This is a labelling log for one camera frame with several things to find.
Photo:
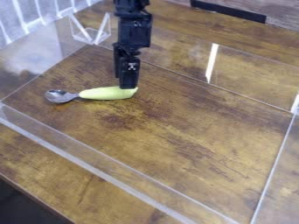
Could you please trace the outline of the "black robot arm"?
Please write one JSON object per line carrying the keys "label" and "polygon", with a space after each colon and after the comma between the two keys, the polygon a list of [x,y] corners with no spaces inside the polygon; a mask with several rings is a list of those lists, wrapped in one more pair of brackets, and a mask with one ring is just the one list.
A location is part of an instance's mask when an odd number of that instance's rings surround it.
{"label": "black robot arm", "polygon": [[149,0],[113,0],[117,17],[117,41],[113,44],[115,74],[123,89],[136,88],[140,49],[151,45],[152,14]]}

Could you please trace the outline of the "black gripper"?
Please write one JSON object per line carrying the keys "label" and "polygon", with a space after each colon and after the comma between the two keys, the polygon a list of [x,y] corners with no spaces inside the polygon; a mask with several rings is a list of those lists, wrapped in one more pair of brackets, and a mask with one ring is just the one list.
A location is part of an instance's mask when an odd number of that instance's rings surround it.
{"label": "black gripper", "polygon": [[153,18],[147,11],[116,12],[115,16],[117,17],[117,42],[113,43],[115,75],[120,87],[131,89],[136,88],[140,71],[140,59],[135,56],[140,54],[141,48],[151,45]]}

